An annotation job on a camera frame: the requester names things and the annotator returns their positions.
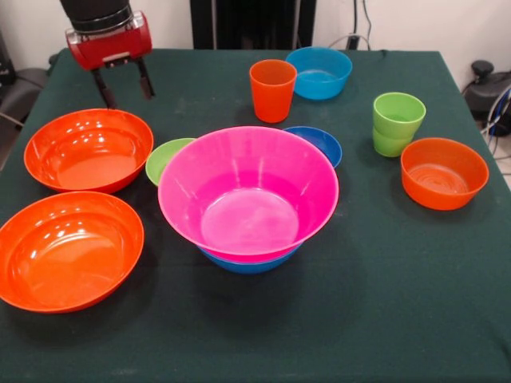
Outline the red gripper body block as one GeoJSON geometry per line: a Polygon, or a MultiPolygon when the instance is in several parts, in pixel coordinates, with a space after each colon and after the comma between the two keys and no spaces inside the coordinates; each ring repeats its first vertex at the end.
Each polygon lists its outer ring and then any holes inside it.
{"type": "Polygon", "coordinates": [[[99,69],[119,59],[135,59],[153,48],[144,14],[134,14],[126,25],[104,34],[87,35],[67,29],[65,38],[71,54],[85,70],[99,69]]]}

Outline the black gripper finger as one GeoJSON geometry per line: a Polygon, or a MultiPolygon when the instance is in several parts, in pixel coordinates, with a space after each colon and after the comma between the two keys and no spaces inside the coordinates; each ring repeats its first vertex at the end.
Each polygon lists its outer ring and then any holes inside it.
{"type": "Polygon", "coordinates": [[[144,61],[143,57],[138,57],[135,60],[135,62],[137,64],[137,68],[138,68],[139,74],[140,74],[141,88],[143,90],[145,98],[147,100],[150,100],[151,98],[153,98],[155,96],[155,91],[153,89],[153,85],[149,78],[149,72],[146,68],[145,61],[144,61]]]}
{"type": "Polygon", "coordinates": [[[101,94],[101,98],[104,101],[106,108],[107,109],[116,109],[117,103],[115,101],[115,97],[113,96],[111,89],[107,86],[107,84],[103,80],[101,71],[99,69],[93,69],[91,71],[91,74],[93,75],[93,79],[94,79],[95,84],[101,94]]]}

